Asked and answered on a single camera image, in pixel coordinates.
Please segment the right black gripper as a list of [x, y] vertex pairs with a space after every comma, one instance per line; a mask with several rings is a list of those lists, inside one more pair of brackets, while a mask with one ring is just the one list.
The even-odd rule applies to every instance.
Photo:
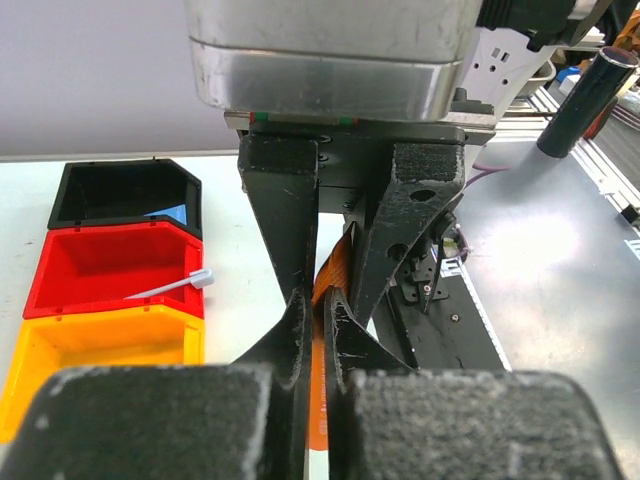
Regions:
[[319, 209], [354, 210], [349, 304], [365, 326], [400, 264], [462, 191], [464, 149], [495, 135], [490, 109], [435, 123], [229, 110], [238, 170], [285, 300], [313, 285]]

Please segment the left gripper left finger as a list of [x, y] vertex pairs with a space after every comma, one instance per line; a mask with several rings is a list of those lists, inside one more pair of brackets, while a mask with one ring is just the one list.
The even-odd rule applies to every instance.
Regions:
[[84, 366], [37, 392], [5, 479], [302, 479], [311, 294], [228, 365]]

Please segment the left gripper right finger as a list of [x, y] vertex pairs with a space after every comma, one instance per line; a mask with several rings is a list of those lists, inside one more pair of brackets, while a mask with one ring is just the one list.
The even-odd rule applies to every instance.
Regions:
[[600, 416], [544, 371], [413, 370], [324, 300], [333, 479], [619, 479]]

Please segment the blue toothpaste tube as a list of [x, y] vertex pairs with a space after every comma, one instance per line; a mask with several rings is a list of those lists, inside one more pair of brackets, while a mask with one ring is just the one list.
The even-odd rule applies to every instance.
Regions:
[[184, 203], [176, 204], [159, 210], [154, 210], [145, 213], [144, 216], [156, 220], [164, 219], [175, 221], [180, 225], [188, 224], [187, 207]]

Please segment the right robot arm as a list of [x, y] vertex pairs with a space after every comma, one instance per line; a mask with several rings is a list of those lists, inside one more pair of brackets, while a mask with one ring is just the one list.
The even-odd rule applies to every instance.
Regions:
[[520, 88], [608, 1], [189, 1], [199, 97], [240, 136], [242, 185], [308, 332], [318, 215], [355, 224], [350, 302], [374, 311], [460, 196]]

